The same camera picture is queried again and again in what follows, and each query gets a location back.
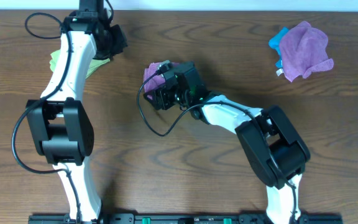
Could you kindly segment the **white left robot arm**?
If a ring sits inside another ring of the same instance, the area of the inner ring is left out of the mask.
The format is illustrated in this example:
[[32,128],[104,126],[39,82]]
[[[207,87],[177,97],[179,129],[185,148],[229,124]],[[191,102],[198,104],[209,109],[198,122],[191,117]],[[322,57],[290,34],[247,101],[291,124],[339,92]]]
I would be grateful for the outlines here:
[[60,26],[60,50],[52,77],[38,100],[29,100],[27,119],[37,153],[58,174],[70,206],[66,215],[33,215],[29,223],[104,223],[102,201],[90,171],[94,130],[83,106],[93,60],[109,59],[127,47],[119,25],[111,25],[105,0],[80,1]]

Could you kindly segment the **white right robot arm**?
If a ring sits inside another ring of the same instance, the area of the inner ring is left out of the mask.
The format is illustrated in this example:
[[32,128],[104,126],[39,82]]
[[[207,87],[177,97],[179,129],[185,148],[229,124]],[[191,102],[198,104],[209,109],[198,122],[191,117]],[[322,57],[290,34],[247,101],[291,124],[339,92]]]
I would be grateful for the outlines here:
[[251,108],[213,91],[152,90],[144,98],[156,110],[179,105],[194,119],[234,133],[255,175],[267,188],[267,216],[273,223],[296,223],[298,186],[310,152],[278,106]]

